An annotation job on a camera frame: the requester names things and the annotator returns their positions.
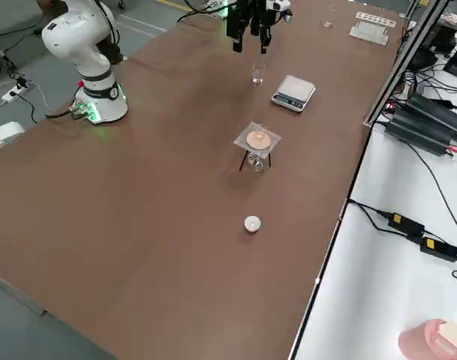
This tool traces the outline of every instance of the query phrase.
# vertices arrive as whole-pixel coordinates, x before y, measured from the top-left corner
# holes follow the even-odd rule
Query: metal frame
[[[377,121],[384,104],[389,100],[389,96],[393,93],[393,90],[395,89],[402,74],[407,69],[408,64],[410,64],[416,51],[420,45],[422,45],[426,35],[430,32],[431,27],[438,21],[440,15],[443,13],[449,2],[450,0],[430,1],[430,4],[422,15],[422,19],[420,19],[420,21],[416,24],[412,34],[407,40],[407,43],[398,54],[398,58],[393,64],[393,68],[392,71],[390,71],[388,79],[383,84],[373,105],[365,116],[364,124],[371,125]]]
[[[438,21],[438,18],[445,10],[446,6],[448,5],[450,0],[431,0],[428,7],[425,9],[424,14],[422,15],[422,19],[417,23],[415,29],[413,30],[412,35],[409,37],[407,43],[405,44],[404,48],[398,55],[396,59],[392,71],[389,74],[388,79],[383,84],[382,89],[380,90],[378,96],[376,97],[375,102],[373,103],[371,109],[368,111],[365,117],[365,124],[370,125],[373,128],[374,123],[377,121],[378,116],[383,109],[383,105],[388,101],[389,96],[392,94],[397,82],[399,81],[401,75],[404,73],[405,69],[407,68],[408,64],[411,62],[412,58],[414,57],[416,51],[418,50],[419,46],[425,39],[425,36],[430,31],[431,27]],[[358,166],[356,168],[355,176],[353,177],[352,183],[350,185],[350,190],[348,191],[347,199],[350,198],[350,194],[353,190],[353,186],[355,184],[356,178],[358,176],[359,168],[361,167],[363,158],[365,156],[365,151],[367,149],[368,143],[371,138],[371,131],[367,136],[367,140],[365,142],[365,146],[362,151],[362,156],[360,157]],[[317,298],[318,290],[321,287],[323,282],[323,276],[325,275],[325,270],[327,264],[329,262],[330,255],[332,253],[333,246],[335,244],[338,230],[340,224],[343,220],[345,210],[347,208],[347,202],[342,207],[340,218],[337,220],[335,225],[335,231],[332,236],[332,240],[329,244],[328,251],[326,253],[325,259],[321,266],[320,274],[318,275],[317,279],[315,279],[315,285],[313,287],[310,299],[307,304],[307,308],[305,309],[305,313],[303,314],[298,332],[296,334],[295,340],[293,342],[290,354],[288,355],[288,360],[295,360],[296,354],[298,353],[299,345],[302,342],[303,335],[305,333],[305,328],[308,324],[308,320],[310,317],[310,313],[314,307],[315,300]]]
[[[411,19],[416,9],[418,8],[419,3],[420,0],[412,0],[410,5],[408,6],[407,12],[401,13],[400,16],[404,17],[405,19]]]

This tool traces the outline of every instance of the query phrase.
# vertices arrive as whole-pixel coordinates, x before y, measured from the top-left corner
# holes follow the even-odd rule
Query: power strip
[[[11,88],[11,90],[9,92],[7,92],[6,94],[3,95],[2,100],[7,103],[12,103],[13,101],[15,101],[18,98],[17,95],[23,94],[24,92],[26,92],[26,90],[28,90],[28,88],[16,84],[13,88]]]

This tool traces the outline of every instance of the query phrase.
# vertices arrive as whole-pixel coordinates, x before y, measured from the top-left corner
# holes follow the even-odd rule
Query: white table
[[[457,217],[457,163],[418,151]],[[457,228],[428,170],[390,136],[372,133],[351,198],[399,212],[457,245]],[[433,318],[457,323],[455,269],[457,262],[378,232],[357,206],[348,205],[296,359],[404,359],[398,349],[401,331]]]

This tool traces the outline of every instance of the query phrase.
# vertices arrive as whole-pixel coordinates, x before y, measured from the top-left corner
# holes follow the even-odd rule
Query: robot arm
[[[227,18],[227,36],[233,39],[233,50],[243,51],[243,35],[250,25],[251,34],[260,36],[261,53],[265,54],[272,41],[271,27],[281,19],[289,23],[292,16],[289,0],[236,0],[235,6],[228,8]]]
[[[111,122],[128,111],[111,64],[96,44],[114,32],[110,9],[99,0],[65,0],[68,12],[42,31],[47,49],[56,57],[70,60],[83,79],[75,103],[84,106],[93,122]]]

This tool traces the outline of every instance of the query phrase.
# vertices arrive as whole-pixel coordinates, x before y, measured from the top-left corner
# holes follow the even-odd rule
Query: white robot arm
[[[68,12],[44,28],[43,41],[53,55],[73,62],[83,79],[75,107],[94,124],[121,119],[128,111],[125,96],[110,62],[96,47],[113,31],[113,14],[99,0],[64,1]]]

